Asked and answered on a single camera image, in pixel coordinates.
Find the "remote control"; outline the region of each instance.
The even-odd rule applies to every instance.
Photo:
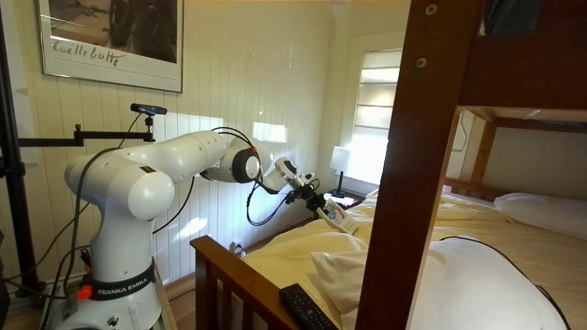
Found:
[[[279,297],[305,330],[338,330],[298,283],[280,289]]]

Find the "white pillow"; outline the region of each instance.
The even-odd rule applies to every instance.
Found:
[[[587,201],[514,193],[496,198],[495,208],[523,224],[587,240]]]
[[[400,252],[390,254],[390,262],[401,257]],[[312,253],[321,283],[341,313],[343,330],[355,328],[366,259],[367,251]],[[430,243],[410,329],[566,327],[554,306],[509,261],[480,243],[450,238]]]

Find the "robotic arm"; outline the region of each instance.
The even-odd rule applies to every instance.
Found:
[[[306,200],[316,210],[324,199],[314,192],[314,174],[298,174],[285,157],[264,173],[272,155],[259,141],[233,139],[227,146],[213,131],[195,132],[145,146],[105,153],[88,168],[80,197],[100,209],[100,229],[90,242],[92,273],[81,287],[85,296],[57,305],[49,329],[148,330],[158,320],[154,261],[151,249],[153,221],[171,205],[174,183],[200,173],[208,180],[248,183],[256,181],[269,194],[290,185],[285,202]],[[82,156],[68,165],[65,181],[77,190],[84,166]]]

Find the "white lamp shade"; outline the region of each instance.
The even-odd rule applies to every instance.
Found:
[[[350,150],[343,147],[334,147],[332,149],[332,159],[330,167],[335,170],[347,172],[349,170]]]

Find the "framed poster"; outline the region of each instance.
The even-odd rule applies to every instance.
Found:
[[[37,0],[43,68],[181,92],[183,0]]]

